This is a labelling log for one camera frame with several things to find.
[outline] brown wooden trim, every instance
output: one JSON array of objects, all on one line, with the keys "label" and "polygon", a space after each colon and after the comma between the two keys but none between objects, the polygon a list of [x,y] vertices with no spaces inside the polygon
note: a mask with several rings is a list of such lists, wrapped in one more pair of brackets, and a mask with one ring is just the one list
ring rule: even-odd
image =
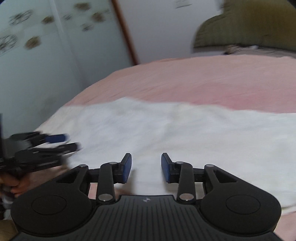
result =
[{"label": "brown wooden trim", "polygon": [[132,60],[134,65],[137,65],[137,64],[139,64],[138,59],[137,59],[137,55],[136,55],[134,46],[133,46],[133,44],[131,42],[131,37],[130,37],[130,34],[129,34],[128,30],[127,30],[126,22],[124,20],[124,17],[123,17],[122,11],[120,9],[119,3],[117,2],[117,0],[111,0],[111,3],[113,5],[113,7],[114,7],[115,14],[117,16],[117,19],[119,21],[121,30],[123,32],[123,36],[124,36],[124,39],[126,41],[126,44],[127,44],[130,56],[131,56],[131,60]]}]

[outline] pink blanket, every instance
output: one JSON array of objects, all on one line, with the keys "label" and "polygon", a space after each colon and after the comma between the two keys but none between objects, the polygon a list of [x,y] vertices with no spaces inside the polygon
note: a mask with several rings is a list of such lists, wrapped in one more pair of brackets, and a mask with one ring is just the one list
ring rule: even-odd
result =
[{"label": "pink blanket", "polygon": [[[296,59],[229,55],[168,59],[114,72],[67,105],[125,96],[153,102],[218,104],[242,110],[296,112]],[[296,213],[281,217],[276,233],[296,240]]]}]

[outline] black robotic gripper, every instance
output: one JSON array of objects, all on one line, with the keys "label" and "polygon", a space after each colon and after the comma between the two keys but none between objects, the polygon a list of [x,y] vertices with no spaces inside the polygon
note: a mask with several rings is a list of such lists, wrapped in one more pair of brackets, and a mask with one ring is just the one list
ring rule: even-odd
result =
[{"label": "black robotic gripper", "polygon": [[[79,165],[21,195],[11,209],[19,230],[13,241],[280,241],[273,233],[281,215],[277,199],[211,164],[197,169],[163,153],[166,182],[179,183],[177,198],[116,200],[114,184],[127,182],[131,162],[127,153],[100,169]],[[202,199],[195,182],[203,183]],[[90,183],[98,183],[95,200],[88,198]]]}]

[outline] white object on bed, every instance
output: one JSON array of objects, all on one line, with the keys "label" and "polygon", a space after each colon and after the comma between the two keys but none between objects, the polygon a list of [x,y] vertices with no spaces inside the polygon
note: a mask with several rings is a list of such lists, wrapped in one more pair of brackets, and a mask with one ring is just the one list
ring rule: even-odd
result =
[{"label": "white object on bed", "polygon": [[[38,130],[67,133],[82,149],[70,167],[99,168],[132,154],[129,182],[138,195],[176,194],[165,183],[160,158],[214,164],[273,194],[283,214],[296,210],[296,114],[230,110],[187,103],[148,103],[122,98],[90,106],[60,108]],[[196,184],[198,198],[202,186]]]}]

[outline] ridged black panel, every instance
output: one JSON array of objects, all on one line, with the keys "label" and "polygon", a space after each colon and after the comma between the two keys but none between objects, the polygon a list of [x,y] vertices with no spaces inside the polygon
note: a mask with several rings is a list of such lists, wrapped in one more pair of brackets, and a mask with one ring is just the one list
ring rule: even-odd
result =
[{"label": "ridged black panel", "polygon": [[173,196],[122,196],[113,205],[100,206],[91,220],[76,231],[42,238],[20,233],[13,241],[280,241],[269,233],[236,237],[215,230],[192,205]]}]

